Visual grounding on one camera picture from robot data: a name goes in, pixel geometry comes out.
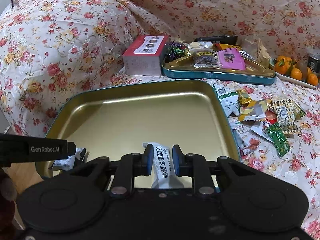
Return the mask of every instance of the white snack wrapper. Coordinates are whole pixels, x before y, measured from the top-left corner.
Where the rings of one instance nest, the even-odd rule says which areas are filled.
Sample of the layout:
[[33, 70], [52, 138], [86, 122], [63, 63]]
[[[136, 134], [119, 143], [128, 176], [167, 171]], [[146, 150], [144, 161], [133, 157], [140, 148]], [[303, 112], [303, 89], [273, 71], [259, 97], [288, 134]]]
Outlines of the white snack wrapper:
[[230, 90], [222, 85], [214, 84], [214, 89], [227, 117], [233, 112], [236, 116], [240, 115], [240, 105], [238, 102], [239, 94], [235, 90]]
[[153, 145], [152, 170], [155, 174], [151, 188], [183, 188], [184, 185], [174, 172], [169, 148], [155, 142], [143, 143], [142, 145], [146, 148], [148, 144]]
[[263, 138], [267, 139], [268, 141], [273, 143], [273, 140], [269, 137], [266, 129], [269, 127], [268, 121], [256, 121], [253, 126], [250, 128], [251, 131], [254, 131], [256, 134], [262, 136]]
[[80, 153], [83, 151], [83, 149], [84, 148], [77, 148], [75, 155], [69, 156], [69, 158], [65, 160], [55, 160], [51, 168], [52, 171], [58, 171], [58, 170], [69, 171], [73, 169], [75, 160], [76, 158], [80, 160]]
[[244, 155], [256, 150], [250, 143], [254, 136], [249, 132], [249, 129], [245, 127], [241, 122], [230, 122], [229, 123], [236, 139], [238, 147], [243, 151]]

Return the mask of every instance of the barcode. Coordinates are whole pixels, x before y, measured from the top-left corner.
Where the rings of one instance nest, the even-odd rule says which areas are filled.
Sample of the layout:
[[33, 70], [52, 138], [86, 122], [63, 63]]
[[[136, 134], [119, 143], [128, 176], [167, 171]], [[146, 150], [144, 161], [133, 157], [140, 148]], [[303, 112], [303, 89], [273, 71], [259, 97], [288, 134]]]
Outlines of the barcode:
[[287, 118], [287, 109], [285, 108], [285, 106], [280, 106], [279, 109], [281, 118]]
[[219, 95], [222, 95], [224, 93], [226, 93], [226, 89], [225, 88], [218, 88], [218, 94]]

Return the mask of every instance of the gold candy wrapper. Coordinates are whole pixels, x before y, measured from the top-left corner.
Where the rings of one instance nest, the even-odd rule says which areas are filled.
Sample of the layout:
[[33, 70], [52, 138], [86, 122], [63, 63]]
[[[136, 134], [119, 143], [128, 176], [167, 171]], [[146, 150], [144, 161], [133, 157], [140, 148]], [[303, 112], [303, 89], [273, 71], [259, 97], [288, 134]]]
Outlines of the gold candy wrapper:
[[292, 104], [274, 105], [273, 109], [277, 114], [279, 126], [284, 134], [300, 133]]
[[237, 89], [236, 91], [239, 94], [238, 101], [241, 104], [247, 104], [247, 103], [250, 103], [252, 101], [252, 99], [250, 98], [249, 94], [244, 89]]
[[292, 106], [294, 111], [295, 120], [304, 117], [307, 113], [292, 99], [273, 100], [270, 106], [275, 110], [276, 106]]
[[239, 121], [264, 121], [271, 100], [251, 101], [239, 116]]

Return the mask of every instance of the floral quilt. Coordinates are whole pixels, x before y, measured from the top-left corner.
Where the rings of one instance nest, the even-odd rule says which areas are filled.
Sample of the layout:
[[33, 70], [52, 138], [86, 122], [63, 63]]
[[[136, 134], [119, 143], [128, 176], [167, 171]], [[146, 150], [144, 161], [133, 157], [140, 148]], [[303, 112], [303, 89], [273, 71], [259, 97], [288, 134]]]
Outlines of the floral quilt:
[[[320, 0], [15, 0], [0, 19], [0, 108], [19, 135], [43, 137], [72, 96], [103, 87], [169, 80], [127, 76], [122, 53], [139, 34], [172, 40], [236, 34], [258, 37], [270, 55], [306, 58], [320, 46]], [[219, 80], [206, 80], [221, 83]], [[277, 81], [269, 87], [223, 82], [253, 99], [291, 97], [307, 111], [302, 134], [280, 159], [263, 138], [247, 165], [300, 187], [309, 212], [302, 227], [320, 239], [319, 90]]]

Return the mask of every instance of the candy wrapper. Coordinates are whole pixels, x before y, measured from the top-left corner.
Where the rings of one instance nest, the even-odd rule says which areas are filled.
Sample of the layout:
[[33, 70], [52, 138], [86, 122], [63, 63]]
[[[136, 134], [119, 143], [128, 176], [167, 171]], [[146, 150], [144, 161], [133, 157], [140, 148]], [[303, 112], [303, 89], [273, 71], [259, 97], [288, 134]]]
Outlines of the candy wrapper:
[[244, 89], [237, 89], [236, 91], [239, 94], [239, 99], [238, 100], [239, 100], [239, 102], [241, 104], [247, 104], [247, 103], [250, 103], [252, 101], [252, 99], [250, 98], [249, 94]]
[[267, 52], [267, 49], [263, 46], [261, 39], [258, 42], [258, 62], [261, 66], [266, 68], [269, 67], [270, 55]]
[[188, 45], [191, 54], [203, 51], [212, 51], [213, 44], [210, 41], [194, 41]]
[[188, 47], [184, 43], [173, 41], [169, 44], [168, 51], [165, 55], [165, 62], [171, 62], [190, 55]]
[[215, 45], [218, 49], [237, 49], [238, 51], [241, 51], [241, 46], [234, 46], [222, 43], [216, 43]]
[[85, 153], [86, 153], [85, 148], [77, 148], [75, 155], [69, 156], [65, 160], [54, 161], [54, 163], [49, 169], [52, 171], [59, 171], [59, 170], [69, 171], [82, 162], [81, 160], [82, 158], [84, 158]]
[[240, 115], [238, 93], [224, 86], [214, 84], [214, 90], [218, 95], [219, 101], [227, 117], [233, 112], [236, 116]]
[[267, 133], [267, 128], [276, 122], [277, 122], [276, 114], [270, 110], [267, 110], [266, 119], [262, 122], [260, 121], [255, 122], [250, 128], [250, 130], [273, 143], [273, 140], [270, 138], [270, 136]]
[[277, 114], [279, 126], [284, 134], [300, 133], [295, 119], [295, 107], [292, 101], [287, 99], [275, 100], [270, 104]]
[[304, 117], [307, 113], [292, 99], [273, 100], [270, 106], [274, 109], [276, 106], [293, 106], [294, 117], [296, 120]]
[[204, 67], [245, 70], [244, 60], [237, 49], [196, 52], [195, 69]]
[[179, 181], [174, 172], [169, 148], [155, 142], [143, 143], [142, 145], [146, 148], [148, 144], [153, 145], [152, 171], [155, 179], [151, 188], [183, 188], [183, 183]]
[[195, 69], [210, 67], [221, 68], [222, 64], [219, 62], [218, 53], [215, 51], [203, 51], [194, 53], [193, 60], [195, 61]]
[[251, 101], [239, 116], [239, 121], [263, 121], [271, 100], [263, 99]]
[[231, 121], [230, 126], [238, 147], [245, 155], [255, 151], [259, 147], [260, 142], [255, 139], [255, 137], [249, 132], [249, 129], [241, 122]]
[[287, 138], [284, 136], [278, 123], [271, 125], [267, 129], [269, 137], [273, 140], [278, 154], [280, 157], [283, 157], [287, 152], [290, 151], [290, 145]]

